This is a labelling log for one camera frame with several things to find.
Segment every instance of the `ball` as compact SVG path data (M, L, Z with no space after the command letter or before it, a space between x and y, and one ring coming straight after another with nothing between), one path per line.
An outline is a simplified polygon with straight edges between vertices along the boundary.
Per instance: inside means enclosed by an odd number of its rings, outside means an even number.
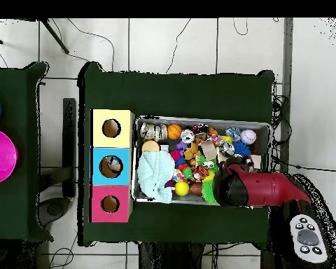
M256 133L254 131L250 130L250 129L244 130L240 134L240 139L245 144L251 145L256 140Z
M176 183L174 188L176 189L176 194L178 196L185 196L189 193L189 185L183 181Z
M167 128L168 138L170 139L178 139L181 136L182 128L178 124L171 124Z
M196 196L202 196L202 183L193 183L190 185L190 192Z

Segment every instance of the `white remote control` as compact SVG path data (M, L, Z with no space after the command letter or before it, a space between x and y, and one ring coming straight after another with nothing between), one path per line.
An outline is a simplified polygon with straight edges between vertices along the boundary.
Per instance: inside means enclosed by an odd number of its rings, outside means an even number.
M328 259L325 245L317 223L305 214L298 214L290 221L294 250L299 258L311 263L322 263Z

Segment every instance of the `wooden toy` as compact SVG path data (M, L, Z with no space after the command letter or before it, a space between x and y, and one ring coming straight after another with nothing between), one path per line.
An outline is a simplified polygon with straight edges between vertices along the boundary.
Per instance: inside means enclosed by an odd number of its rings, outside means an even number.
M132 212L132 135L128 110L93 109L90 156L90 223L127 223Z

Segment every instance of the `yellow ball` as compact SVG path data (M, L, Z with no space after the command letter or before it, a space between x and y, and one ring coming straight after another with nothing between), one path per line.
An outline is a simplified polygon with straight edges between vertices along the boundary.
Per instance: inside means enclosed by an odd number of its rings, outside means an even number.
M227 143L232 144L232 137L231 136L222 136L221 138L223 138Z
M176 189L176 194L179 196L185 196L189 193L189 185L184 181L176 183L174 188Z

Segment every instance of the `pink plate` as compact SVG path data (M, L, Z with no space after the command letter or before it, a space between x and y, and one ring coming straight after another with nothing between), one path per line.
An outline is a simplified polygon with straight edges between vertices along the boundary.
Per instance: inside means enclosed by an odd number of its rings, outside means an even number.
M7 179L15 168L18 151L13 142L0 132L0 182Z

